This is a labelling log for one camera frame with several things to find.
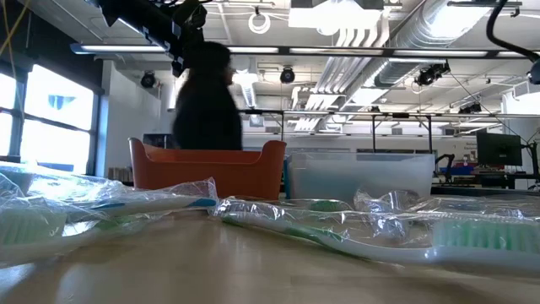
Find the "green white wrapped toothbrush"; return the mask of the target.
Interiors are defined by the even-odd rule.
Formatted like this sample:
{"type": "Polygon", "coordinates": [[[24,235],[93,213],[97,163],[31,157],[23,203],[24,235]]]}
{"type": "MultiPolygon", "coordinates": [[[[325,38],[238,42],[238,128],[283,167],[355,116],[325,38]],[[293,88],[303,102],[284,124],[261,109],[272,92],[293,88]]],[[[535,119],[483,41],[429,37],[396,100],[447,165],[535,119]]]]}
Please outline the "green white wrapped toothbrush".
{"type": "Polygon", "coordinates": [[[0,208],[0,269],[60,256],[142,230],[168,210],[145,204],[83,205],[43,201],[0,208]]]}
{"type": "Polygon", "coordinates": [[[343,201],[320,199],[311,201],[309,210],[317,212],[341,212],[353,210],[353,208],[343,201]]]}
{"type": "Polygon", "coordinates": [[[309,210],[313,200],[224,199],[223,222],[317,243],[382,263],[540,276],[540,223],[487,214],[309,210]]]}

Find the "black flat screen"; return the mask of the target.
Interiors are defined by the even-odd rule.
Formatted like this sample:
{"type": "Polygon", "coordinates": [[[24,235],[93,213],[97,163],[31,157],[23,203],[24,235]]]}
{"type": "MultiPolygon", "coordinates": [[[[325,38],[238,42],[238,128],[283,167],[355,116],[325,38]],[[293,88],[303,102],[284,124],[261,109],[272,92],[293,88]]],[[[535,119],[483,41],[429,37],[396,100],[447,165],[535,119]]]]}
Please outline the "black flat screen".
{"type": "Polygon", "coordinates": [[[162,149],[175,149],[176,144],[170,133],[144,133],[143,143],[162,149]]]}

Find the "orange plastic bin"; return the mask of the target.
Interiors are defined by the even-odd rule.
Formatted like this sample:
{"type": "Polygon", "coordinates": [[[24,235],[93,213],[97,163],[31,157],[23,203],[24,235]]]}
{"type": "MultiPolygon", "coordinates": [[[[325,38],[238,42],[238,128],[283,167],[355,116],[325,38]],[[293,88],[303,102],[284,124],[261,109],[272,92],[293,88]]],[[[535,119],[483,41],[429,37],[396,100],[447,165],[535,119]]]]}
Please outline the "orange plastic bin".
{"type": "Polygon", "coordinates": [[[134,186],[154,190],[212,178],[219,197],[278,199],[286,143],[260,151],[162,149],[128,139],[134,186]]]}

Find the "black computer monitor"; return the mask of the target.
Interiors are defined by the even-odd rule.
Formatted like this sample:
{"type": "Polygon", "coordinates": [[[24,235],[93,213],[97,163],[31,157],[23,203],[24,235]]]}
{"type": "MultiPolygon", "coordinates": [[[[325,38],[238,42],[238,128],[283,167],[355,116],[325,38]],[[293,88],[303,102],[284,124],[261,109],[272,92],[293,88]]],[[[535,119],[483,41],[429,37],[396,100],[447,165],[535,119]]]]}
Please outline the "black computer monitor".
{"type": "Polygon", "coordinates": [[[521,138],[517,135],[477,133],[478,163],[486,166],[521,166],[521,138]]]}

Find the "clear wrapped toothbrush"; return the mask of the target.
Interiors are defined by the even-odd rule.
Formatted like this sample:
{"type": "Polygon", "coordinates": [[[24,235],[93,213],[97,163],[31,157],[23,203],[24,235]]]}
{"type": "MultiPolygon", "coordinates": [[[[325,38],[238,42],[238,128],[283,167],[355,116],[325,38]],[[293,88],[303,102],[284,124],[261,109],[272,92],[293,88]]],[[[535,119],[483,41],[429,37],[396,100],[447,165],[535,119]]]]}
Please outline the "clear wrapped toothbrush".
{"type": "Polygon", "coordinates": [[[540,219],[540,197],[524,195],[495,195],[488,197],[442,196],[424,200],[417,211],[540,219]]]}

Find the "overhead light bar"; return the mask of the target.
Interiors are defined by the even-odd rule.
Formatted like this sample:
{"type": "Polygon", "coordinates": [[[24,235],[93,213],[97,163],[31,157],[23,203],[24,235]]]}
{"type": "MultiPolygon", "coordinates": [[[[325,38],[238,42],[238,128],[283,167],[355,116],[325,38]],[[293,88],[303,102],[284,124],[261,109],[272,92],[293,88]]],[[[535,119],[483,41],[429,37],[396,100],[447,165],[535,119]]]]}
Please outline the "overhead light bar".
{"type": "MultiPolygon", "coordinates": [[[[84,45],[74,43],[71,51],[78,55],[105,54],[165,54],[161,46],[150,45],[84,45]]],[[[448,59],[501,59],[525,60],[516,52],[496,49],[409,49],[386,47],[335,47],[335,46],[229,46],[237,55],[276,55],[307,57],[384,57],[384,58],[448,58],[448,59]]]]}

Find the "silver ventilation duct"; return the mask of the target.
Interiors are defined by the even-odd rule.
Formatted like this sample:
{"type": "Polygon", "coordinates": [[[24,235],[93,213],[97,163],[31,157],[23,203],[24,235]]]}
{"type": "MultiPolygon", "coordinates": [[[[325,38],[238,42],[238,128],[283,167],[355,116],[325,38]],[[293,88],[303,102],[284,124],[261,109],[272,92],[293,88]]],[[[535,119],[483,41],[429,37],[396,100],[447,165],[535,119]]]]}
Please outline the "silver ventilation duct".
{"type": "MultiPolygon", "coordinates": [[[[447,48],[465,35],[489,7],[450,6],[449,2],[470,3],[474,0],[425,0],[412,17],[390,39],[395,48],[447,48]]],[[[349,95],[355,104],[369,105],[392,86],[403,81],[418,68],[415,62],[392,62],[374,58],[362,70],[349,95]]]]}

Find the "black metal rack frame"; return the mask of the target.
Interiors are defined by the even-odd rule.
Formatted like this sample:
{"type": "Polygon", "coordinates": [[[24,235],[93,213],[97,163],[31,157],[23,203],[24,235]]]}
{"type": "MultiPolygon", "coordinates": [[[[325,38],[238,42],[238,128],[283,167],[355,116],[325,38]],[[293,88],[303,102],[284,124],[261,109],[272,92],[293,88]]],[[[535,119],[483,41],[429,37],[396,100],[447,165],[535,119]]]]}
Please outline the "black metal rack frame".
{"type": "Polygon", "coordinates": [[[247,108],[239,113],[243,119],[245,150],[260,150],[269,139],[284,141],[284,111],[247,108]]]}
{"type": "Polygon", "coordinates": [[[433,121],[430,115],[408,112],[370,113],[370,142],[372,152],[433,154],[433,121]],[[420,133],[392,133],[392,127],[399,122],[411,122],[420,133]]]}

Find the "blue white wrapped toothbrush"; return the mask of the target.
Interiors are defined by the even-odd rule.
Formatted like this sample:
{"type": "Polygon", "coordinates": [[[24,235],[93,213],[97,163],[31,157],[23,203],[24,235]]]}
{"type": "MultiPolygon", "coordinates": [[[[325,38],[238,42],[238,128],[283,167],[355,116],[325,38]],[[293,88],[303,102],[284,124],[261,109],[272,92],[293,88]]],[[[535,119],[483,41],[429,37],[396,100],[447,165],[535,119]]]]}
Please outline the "blue white wrapped toothbrush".
{"type": "Polygon", "coordinates": [[[219,202],[212,177],[195,182],[183,182],[156,190],[118,184],[103,187],[93,197],[84,200],[85,209],[109,216],[152,214],[183,209],[211,209],[219,202]]]}

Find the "cluttered work desk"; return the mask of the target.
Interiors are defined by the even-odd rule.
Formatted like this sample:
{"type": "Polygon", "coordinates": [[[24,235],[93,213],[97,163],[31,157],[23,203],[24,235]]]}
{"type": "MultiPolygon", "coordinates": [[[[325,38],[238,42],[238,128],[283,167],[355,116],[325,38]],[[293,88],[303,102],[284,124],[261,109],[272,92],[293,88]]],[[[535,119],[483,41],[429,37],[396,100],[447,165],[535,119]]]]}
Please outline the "cluttered work desk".
{"type": "Polygon", "coordinates": [[[486,187],[501,189],[517,189],[518,180],[526,181],[526,190],[540,189],[540,174],[481,172],[465,176],[451,176],[447,181],[444,175],[433,178],[436,187],[486,187]]]}

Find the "clear plastic bin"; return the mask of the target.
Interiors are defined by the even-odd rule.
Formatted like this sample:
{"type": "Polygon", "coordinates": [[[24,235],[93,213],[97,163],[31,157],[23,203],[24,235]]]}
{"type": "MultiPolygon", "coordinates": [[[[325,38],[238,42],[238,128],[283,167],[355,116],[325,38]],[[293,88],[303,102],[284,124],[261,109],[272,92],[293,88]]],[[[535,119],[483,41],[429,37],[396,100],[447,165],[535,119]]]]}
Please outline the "clear plastic bin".
{"type": "Polygon", "coordinates": [[[407,190],[430,195],[435,158],[430,154],[306,152],[287,158],[292,199],[336,199],[347,203],[364,192],[379,198],[407,190]]]}

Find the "person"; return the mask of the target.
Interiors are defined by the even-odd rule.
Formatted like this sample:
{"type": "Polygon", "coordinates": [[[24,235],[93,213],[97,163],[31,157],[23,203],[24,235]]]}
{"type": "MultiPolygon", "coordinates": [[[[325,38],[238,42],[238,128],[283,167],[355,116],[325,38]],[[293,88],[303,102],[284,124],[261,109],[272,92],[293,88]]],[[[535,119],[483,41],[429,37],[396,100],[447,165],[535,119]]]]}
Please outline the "person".
{"type": "Polygon", "coordinates": [[[172,135],[180,149],[241,150],[242,122],[229,91],[230,50],[204,41],[187,54],[189,73],[175,103],[172,135]]]}

